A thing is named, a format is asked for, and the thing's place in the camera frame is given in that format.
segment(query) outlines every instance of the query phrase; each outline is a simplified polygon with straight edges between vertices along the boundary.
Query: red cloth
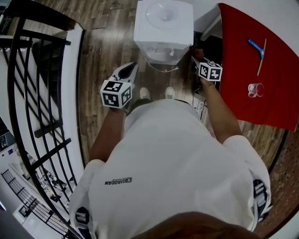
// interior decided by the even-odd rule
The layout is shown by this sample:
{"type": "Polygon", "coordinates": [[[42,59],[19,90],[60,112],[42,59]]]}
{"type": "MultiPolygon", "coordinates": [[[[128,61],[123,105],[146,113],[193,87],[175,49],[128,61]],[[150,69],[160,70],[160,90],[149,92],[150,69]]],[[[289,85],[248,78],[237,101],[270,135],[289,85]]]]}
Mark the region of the red cloth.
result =
{"type": "Polygon", "coordinates": [[[219,4],[223,31],[221,96],[239,120],[295,130],[299,115],[299,58],[273,32],[245,13],[219,4]],[[258,51],[265,54],[259,76],[258,51]],[[264,95],[249,98],[248,85],[262,83],[264,95]]]}

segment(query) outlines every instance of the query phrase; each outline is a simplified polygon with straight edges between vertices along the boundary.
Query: glass cup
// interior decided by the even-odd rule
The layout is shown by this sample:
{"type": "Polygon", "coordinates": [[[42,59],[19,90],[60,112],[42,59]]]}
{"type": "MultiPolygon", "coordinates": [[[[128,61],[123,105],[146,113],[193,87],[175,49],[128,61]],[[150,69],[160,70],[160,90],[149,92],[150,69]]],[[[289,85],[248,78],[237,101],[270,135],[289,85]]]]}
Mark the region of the glass cup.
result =
{"type": "Polygon", "coordinates": [[[250,98],[255,98],[256,96],[262,97],[265,88],[262,83],[258,84],[249,84],[248,85],[248,96],[250,98]]]}

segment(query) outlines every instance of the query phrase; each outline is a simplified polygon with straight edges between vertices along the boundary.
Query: white appliance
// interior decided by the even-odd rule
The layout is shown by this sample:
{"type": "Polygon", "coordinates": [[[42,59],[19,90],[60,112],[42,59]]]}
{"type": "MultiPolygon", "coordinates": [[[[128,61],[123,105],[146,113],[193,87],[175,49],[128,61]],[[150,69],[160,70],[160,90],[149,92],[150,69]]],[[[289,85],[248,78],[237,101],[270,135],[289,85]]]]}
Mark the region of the white appliance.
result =
{"type": "Polygon", "coordinates": [[[192,4],[138,1],[134,41],[149,63],[176,65],[193,45],[192,4]]]}

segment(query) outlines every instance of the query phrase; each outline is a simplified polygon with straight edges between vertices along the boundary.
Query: white t-shirt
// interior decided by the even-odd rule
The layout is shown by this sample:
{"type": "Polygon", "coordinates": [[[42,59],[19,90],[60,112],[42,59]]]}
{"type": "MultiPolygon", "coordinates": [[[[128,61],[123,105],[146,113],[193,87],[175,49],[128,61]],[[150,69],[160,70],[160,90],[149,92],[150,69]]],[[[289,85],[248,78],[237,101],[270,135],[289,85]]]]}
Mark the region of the white t-shirt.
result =
{"type": "Polygon", "coordinates": [[[93,238],[129,239],[188,211],[251,230],[254,179],[270,195],[267,168],[246,138],[222,145],[190,105],[160,100],[126,118],[107,163],[87,165],[71,197],[71,223],[78,226],[74,214],[84,206],[93,238]]]}

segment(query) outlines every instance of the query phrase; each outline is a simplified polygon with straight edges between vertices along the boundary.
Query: shoe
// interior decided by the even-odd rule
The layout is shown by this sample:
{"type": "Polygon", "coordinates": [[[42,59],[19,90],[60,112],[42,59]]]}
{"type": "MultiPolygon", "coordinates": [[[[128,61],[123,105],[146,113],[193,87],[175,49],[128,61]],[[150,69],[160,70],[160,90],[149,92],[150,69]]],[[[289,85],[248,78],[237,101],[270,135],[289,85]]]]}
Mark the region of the shoe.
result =
{"type": "Polygon", "coordinates": [[[149,99],[150,100],[150,92],[147,88],[142,87],[139,91],[140,99],[149,99]]]}
{"type": "Polygon", "coordinates": [[[165,90],[165,99],[175,99],[176,92],[171,86],[168,86],[165,90]]]}

